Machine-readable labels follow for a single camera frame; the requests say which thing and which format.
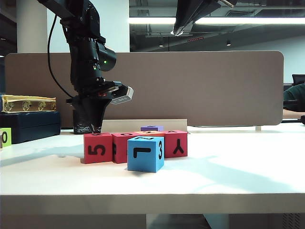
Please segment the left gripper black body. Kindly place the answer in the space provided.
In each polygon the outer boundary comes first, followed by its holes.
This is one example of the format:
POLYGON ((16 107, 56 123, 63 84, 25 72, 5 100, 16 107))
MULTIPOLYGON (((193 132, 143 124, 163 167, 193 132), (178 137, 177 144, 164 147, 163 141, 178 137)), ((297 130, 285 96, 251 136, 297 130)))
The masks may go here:
POLYGON ((70 77, 71 84, 78 96, 66 100, 66 103, 72 103, 77 98, 98 98, 110 99, 110 103, 126 102, 126 85, 120 81, 106 81, 103 77, 85 79, 79 84, 77 77, 70 77))

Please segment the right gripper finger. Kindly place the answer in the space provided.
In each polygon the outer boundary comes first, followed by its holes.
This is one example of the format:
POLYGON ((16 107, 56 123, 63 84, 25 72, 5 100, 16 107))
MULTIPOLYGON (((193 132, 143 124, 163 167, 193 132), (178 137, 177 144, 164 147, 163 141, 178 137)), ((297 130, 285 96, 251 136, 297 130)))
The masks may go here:
POLYGON ((195 17, 196 12, 201 7, 202 0, 178 0, 175 16, 175 23, 172 35, 181 35, 185 27, 195 17))
POLYGON ((217 0, 186 0, 185 3, 187 10, 184 33, 189 33, 198 19, 208 16, 221 7, 217 0))

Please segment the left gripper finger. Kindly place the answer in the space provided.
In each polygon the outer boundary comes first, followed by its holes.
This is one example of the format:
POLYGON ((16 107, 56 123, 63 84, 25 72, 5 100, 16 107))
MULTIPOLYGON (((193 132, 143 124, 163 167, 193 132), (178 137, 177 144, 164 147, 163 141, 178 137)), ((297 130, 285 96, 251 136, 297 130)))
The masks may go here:
POLYGON ((100 99, 97 101, 96 104, 96 122, 95 122, 95 132, 100 133, 102 130, 102 122, 104 118, 104 113, 106 107, 111 102, 110 99, 100 99))
POLYGON ((90 102, 87 102, 86 100, 81 99, 80 101, 80 116, 82 119, 82 122, 87 127, 90 127, 91 131, 93 133, 96 132, 96 127, 94 124, 95 118, 93 114, 93 109, 90 104, 90 102))

